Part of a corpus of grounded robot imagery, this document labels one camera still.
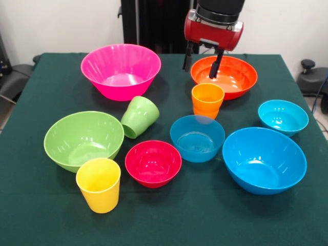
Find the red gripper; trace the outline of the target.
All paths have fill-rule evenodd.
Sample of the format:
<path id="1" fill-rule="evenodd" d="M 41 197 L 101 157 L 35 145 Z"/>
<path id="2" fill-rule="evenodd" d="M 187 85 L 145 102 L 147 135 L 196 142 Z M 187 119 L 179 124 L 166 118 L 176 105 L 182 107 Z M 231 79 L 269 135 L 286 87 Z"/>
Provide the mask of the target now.
<path id="1" fill-rule="evenodd" d="M 194 43 L 217 47 L 217 57 L 212 63 L 209 73 L 210 79 L 216 78 L 224 50 L 233 51 L 235 49 L 243 33 L 243 28 L 244 23 L 241 21 L 229 26 L 217 25 L 200 18 L 196 14 L 196 10 L 189 10 L 184 23 L 184 36 L 188 41 L 182 69 L 190 70 Z"/>

